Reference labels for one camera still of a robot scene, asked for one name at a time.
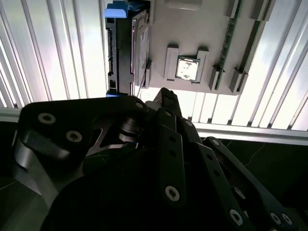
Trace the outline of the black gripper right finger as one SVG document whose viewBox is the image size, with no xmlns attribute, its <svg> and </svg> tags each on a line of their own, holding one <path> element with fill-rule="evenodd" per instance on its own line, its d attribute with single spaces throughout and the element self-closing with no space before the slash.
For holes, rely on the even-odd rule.
<svg viewBox="0 0 308 231">
<path fill-rule="evenodd" d="M 297 224 L 262 183 L 213 137 L 202 140 L 182 117 L 177 95 L 169 92 L 187 163 L 188 196 L 194 206 L 190 227 L 209 231 L 295 231 Z"/>
</svg>

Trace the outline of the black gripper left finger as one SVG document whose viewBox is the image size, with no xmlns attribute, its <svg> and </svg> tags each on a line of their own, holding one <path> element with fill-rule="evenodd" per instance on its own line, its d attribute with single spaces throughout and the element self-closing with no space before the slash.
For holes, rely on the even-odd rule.
<svg viewBox="0 0 308 231">
<path fill-rule="evenodd" d="M 134 146 L 153 151 L 158 187 L 172 202 L 186 199 L 181 111 L 177 95 L 162 88 L 146 103 L 116 96 L 32 103 L 22 109 L 13 157 L 16 179 L 52 204 L 82 177 L 86 157 Z"/>
</svg>

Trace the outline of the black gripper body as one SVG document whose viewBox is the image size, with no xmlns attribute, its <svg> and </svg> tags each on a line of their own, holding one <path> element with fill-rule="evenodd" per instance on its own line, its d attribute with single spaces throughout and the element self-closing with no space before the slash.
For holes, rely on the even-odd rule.
<svg viewBox="0 0 308 231">
<path fill-rule="evenodd" d="M 245 214 L 185 119 L 157 120 L 142 147 L 66 186 L 47 231 L 243 231 Z"/>
</svg>

